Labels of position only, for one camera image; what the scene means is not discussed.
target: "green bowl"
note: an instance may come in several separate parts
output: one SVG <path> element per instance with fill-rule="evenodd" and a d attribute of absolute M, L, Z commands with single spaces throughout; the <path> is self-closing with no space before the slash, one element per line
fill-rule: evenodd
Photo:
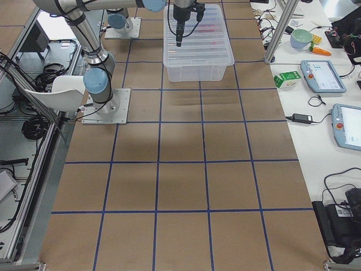
<path fill-rule="evenodd" d="M 304 29 L 296 29 L 291 34 L 291 45 L 294 48 L 303 48 L 312 41 L 312 34 Z"/>

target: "tablet screen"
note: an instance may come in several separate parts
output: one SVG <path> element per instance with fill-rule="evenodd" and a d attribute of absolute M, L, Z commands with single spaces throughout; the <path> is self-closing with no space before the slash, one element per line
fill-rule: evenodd
<path fill-rule="evenodd" d="M 345 143 L 361 147 L 361 110 L 341 107 L 344 121 Z"/>
<path fill-rule="evenodd" d="M 319 89 L 341 89 L 341 85 L 328 62 L 307 62 Z"/>

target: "blue joint cap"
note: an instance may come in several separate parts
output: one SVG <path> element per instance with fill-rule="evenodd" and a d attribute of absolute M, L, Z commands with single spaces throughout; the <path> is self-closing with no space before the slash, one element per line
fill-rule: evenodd
<path fill-rule="evenodd" d="M 122 29 L 125 26 L 126 17 L 119 13 L 109 14 L 108 24 L 115 29 Z"/>
<path fill-rule="evenodd" d="M 108 81 L 107 73 L 99 68 L 92 68 L 83 76 L 85 88 L 91 94 L 103 92 L 108 86 Z"/>
<path fill-rule="evenodd" d="M 166 0 L 143 0 L 144 6 L 153 12 L 161 11 L 165 7 Z"/>

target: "green carton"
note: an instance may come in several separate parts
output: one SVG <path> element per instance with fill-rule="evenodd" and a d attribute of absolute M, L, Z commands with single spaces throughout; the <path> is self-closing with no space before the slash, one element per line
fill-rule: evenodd
<path fill-rule="evenodd" d="M 277 88 L 288 88 L 290 86 L 295 86 L 299 80 L 301 80 L 301 76 L 298 72 L 283 72 L 274 77 L 276 87 Z"/>

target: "toy carrot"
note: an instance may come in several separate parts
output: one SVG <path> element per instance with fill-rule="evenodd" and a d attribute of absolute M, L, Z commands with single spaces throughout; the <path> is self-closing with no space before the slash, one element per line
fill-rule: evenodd
<path fill-rule="evenodd" d="M 326 55 L 326 56 L 332 55 L 329 51 L 326 51 L 326 50 L 321 49 L 319 47 L 314 47 L 314 42 L 313 41 L 311 41 L 310 51 L 312 53 L 318 54 L 318 55 Z"/>

